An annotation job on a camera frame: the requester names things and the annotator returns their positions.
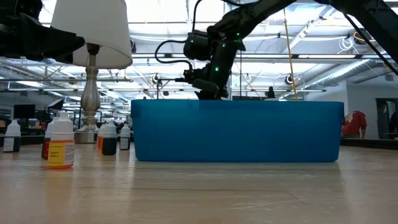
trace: white lampshade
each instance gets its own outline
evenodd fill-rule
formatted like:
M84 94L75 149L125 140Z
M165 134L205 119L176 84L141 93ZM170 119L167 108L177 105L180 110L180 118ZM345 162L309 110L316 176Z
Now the white lampshade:
M100 45L97 68L123 69L132 64L124 0L58 0L51 26ZM87 67L88 58L87 47L83 46L74 51L73 64Z

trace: table lamp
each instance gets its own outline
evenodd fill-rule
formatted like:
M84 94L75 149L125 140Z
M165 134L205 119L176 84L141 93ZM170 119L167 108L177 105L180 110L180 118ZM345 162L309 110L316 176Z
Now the table lamp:
M96 84L98 69L124 69L132 64L126 2L58 0L51 26L85 39L85 46L73 52L72 60L72 64L86 67L87 73L81 96L85 117L83 127L75 133L75 141L95 143L95 114L101 103Z

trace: blue bin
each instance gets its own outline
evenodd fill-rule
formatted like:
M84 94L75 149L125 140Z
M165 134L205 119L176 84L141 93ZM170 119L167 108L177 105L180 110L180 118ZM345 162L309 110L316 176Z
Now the blue bin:
M133 100L136 157L162 162L334 162L344 104Z

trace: red shirt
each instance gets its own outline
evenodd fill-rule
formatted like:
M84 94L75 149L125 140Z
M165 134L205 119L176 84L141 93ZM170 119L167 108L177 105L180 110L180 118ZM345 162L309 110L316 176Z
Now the red shirt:
M366 129L366 116L360 111L347 115L343 123L343 136L359 135L359 129Z

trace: wooden table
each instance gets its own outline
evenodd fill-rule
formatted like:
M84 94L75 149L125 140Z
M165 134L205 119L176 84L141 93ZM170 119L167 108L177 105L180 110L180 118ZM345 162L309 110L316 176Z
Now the wooden table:
M172 164L85 145L75 160L47 170L40 146L0 153L0 223L398 223L397 151L342 147L333 164Z

